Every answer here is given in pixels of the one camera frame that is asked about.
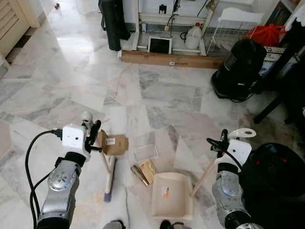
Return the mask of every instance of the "cardboard box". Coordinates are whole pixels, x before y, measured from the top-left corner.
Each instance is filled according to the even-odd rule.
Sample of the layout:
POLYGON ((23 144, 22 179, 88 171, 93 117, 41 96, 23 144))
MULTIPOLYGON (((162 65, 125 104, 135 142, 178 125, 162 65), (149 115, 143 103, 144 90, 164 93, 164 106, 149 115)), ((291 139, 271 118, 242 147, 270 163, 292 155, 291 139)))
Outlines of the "cardboard box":
POLYGON ((169 55, 160 53, 143 53, 122 51, 121 60, 127 63, 143 63, 192 68, 219 69, 223 59, 208 56, 169 55))
POLYGON ((99 132, 97 142, 104 154, 115 156, 124 154, 129 145, 125 135, 107 135, 103 130, 99 132))

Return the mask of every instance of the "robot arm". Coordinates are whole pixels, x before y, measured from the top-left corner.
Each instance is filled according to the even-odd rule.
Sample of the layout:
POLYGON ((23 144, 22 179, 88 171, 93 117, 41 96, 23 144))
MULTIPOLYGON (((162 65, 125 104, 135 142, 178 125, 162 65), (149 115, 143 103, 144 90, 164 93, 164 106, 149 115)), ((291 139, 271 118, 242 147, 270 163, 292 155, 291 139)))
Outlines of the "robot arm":
POLYGON ((74 208, 75 192, 79 186, 79 176, 85 161, 90 159, 101 122, 92 122, 92 115, 83 117, 82 125, 68 125, 62 130, 62 144, 66 150, 65 158, 48 177, 49 191, 38 218, 37 229, 68 229, 74 208))
POLYGON ((212 192, 220 224, 226 229, 263 229, 253 222, 242 203, 243 189, 239 184, 239 167, 223 153, 229 152, 243 165, 251 152, 250 144, 235 139, 228 140, 226 130, 222 132, 221 141, 208 141, 212 144, 211 150, 218 152, 215 161, 218 173, 212 192))

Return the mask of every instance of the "marble floor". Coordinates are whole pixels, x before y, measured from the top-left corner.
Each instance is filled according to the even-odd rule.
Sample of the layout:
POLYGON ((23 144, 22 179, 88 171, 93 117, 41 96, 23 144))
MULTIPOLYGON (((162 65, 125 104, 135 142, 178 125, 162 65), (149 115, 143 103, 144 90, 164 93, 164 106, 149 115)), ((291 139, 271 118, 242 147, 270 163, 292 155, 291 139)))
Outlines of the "marble floor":
MULTIPOLYGON (((233 103, 214 94, 210 85, 213 69, 121 62, 118 53, 108 49, 96 4, 86 0, 61 0, 60 4, 0 81, 0 141, 6 142, 0 151, 0 228, 32 227, 24 169, 31 140, 41 131, 79 123, 86 110, 102 121, 106 133, 125 134, 130 145, 118 158, 108 204, 103 202, 106 175, 102 160, 92 153, 76 193, 73 229, 101 229, 114 219, 121 219, 128 229, 159 228, 161 220, 150 214, 152 188, 145 188, 129 169, 135 163, 137 139, 151 132, 159 152, 159 158, 153 159, 158 172, 179 171, 189 175, 193 184, 214 156, 205 139, 218 138, 223 128, 250 127, 257 132, 251 139, 253 148, 278 142, 304 155, 296 128, 283 122, 283 106, 261 124, 252 122, 276 94, 233 103)), ((34 182, 63 155, 60 140, 52 135, 42 137, 30 156, 34 182)), ((185 222, 193 229, 222 228, 211 193, 215 174, 213 171, 195 197, 193 220, 185 222)), ((42 205, 45 183, 37 193, 42 205)))

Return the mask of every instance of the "black table leg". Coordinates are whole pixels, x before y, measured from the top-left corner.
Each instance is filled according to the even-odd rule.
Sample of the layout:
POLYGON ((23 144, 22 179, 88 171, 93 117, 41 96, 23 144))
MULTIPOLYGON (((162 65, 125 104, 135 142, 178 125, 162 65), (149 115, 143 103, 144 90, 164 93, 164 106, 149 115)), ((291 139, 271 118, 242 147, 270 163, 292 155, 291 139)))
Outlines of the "black table leg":
POLYGON ((283 102, 282 97, 276 97, 258 116, 254 118, 254 123, 260 123, 270 112, 283 102))

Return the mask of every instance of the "small box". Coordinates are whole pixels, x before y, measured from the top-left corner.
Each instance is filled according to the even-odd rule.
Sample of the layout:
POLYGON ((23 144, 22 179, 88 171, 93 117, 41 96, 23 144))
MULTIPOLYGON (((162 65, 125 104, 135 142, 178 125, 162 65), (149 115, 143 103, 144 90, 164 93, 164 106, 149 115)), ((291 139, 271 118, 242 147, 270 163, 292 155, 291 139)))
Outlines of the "small box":
POLYGON ((106 155, 122 155, 128 150, 128 138, 125 135, 107 135, 101 130, 97 136, 98 144, 106 155))

